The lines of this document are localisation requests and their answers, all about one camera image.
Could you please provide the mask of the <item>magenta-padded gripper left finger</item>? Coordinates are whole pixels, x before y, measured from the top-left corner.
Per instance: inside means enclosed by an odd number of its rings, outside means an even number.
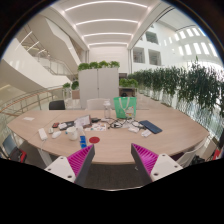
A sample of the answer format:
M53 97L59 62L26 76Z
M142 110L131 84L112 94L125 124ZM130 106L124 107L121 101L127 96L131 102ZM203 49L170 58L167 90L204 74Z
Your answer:
M94 155L94 145L89 145L68 157L59 156L46 168L46 171L83 186Z

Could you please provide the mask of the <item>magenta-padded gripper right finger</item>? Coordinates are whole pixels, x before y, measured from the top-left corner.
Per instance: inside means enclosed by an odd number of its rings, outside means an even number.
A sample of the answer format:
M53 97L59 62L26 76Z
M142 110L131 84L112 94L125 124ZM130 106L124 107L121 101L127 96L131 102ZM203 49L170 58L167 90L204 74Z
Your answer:
M167 154L158 155L134 143L131 144L131 154L144 185L182 169L182 166Z

